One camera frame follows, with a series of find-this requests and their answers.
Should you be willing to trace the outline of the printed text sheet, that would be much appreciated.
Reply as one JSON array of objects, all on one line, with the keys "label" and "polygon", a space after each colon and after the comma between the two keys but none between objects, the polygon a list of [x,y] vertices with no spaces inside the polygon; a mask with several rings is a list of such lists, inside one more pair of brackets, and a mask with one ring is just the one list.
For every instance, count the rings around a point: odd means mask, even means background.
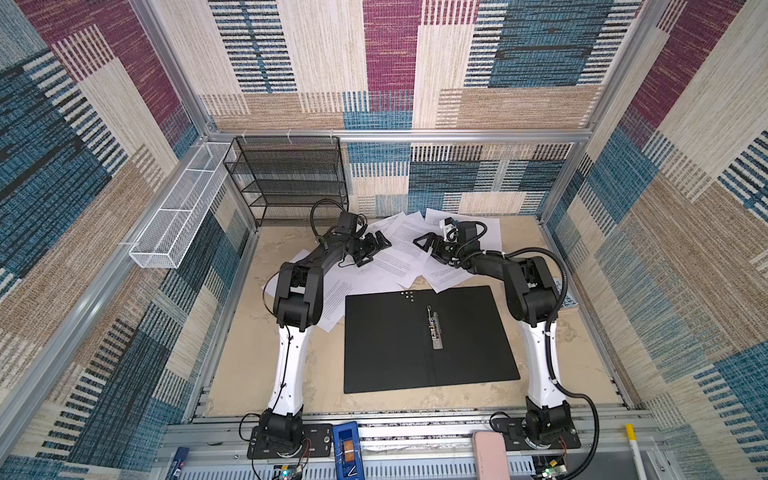
[{"label": "printed text sheet", "polygon": [[390,248],[378,252],[373,261],[363,266],[362,273],[385,276],[404,288],[409,288],[421,275],[428,254],[416,247],[413,240],[425,233],[432,232],[423,215],[416,211],[406,214],[407,220],[398,231],[398,241]]}]

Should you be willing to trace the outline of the red folder black inside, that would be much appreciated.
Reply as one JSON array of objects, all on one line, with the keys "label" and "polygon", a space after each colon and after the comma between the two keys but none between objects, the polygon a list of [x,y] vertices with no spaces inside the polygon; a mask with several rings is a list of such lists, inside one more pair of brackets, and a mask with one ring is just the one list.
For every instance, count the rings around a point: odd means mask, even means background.
[{"label": "red folder black inside", "polygon": [[517,381],[487,285],[352,295],[345,300],[347,394]]}]

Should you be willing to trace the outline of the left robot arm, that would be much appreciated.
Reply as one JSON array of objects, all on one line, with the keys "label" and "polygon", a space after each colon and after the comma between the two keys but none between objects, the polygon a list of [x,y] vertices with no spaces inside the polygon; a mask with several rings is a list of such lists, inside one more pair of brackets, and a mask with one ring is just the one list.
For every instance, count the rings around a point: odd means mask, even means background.
[{"label": "left robot arm", "polygon": [[304,257],[285,262],[276,273],[271,313],[279,334],[279,351],[273,393],[259,415],[249,444],[294,455],[306,447],[302,414],[304,365],[311,335],[324,309],[324,279],[347,259],[362,267],[391,246],[380,233],[368,231],[367,218],[348,211],[329,198],[315,202],[309,223],[316,247]]}]

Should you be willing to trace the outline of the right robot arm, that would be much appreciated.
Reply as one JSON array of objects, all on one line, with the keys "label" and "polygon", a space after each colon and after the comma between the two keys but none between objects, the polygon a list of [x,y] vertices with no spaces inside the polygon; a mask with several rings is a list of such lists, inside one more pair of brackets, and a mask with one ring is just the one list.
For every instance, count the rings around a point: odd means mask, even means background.
[{"label": "right robot arm", "polygon": [[512,252],[485,249],[481,239],[488,231],[482,221],[440,223],[439,233],[428,232],[412,240],[413,245],[443,265],[473,275],[491,277],[503,283],[506,305],[520,323],[529,369],[526,416],[523,431],[526,443],[545,449],[573,434],[571,399],[587,403],[593,421],[593,440],[582,462],[564,474],[551,467],[544,473],[552,479],[576,479],[585,473],[597,453],[600,418],[595,402],[585,393],[568,390],[559,376],[556,322],[568,294],[568,269],[554,252],[542,247],[525,247]]}]

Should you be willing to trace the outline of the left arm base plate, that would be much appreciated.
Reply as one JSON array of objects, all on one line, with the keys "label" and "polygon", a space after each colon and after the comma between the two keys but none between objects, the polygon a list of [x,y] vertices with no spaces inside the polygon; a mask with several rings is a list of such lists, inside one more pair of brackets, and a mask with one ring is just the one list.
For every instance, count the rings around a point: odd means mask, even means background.
[{"label": "left arm base plate", "polygon": [[325,458],[332,453],[333,434],[329,423],[304,424],[300,432],[292,431],[284,438],[275,433],[265,433],[254,427],[248,442],[246,456],[249,460]]}]

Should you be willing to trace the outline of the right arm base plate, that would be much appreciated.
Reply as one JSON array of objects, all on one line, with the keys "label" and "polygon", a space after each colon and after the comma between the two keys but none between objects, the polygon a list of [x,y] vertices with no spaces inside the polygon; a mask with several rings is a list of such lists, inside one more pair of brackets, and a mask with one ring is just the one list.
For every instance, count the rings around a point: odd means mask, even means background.
[{"label": "right arm base plate", "polygon": [[492,415],[489,425],[493,432],[502,435],[507,451],[533,451],[582,447],[581,439],[573,425],[566,428],[529,425],[525,417],[509,417],[499,412]]}]

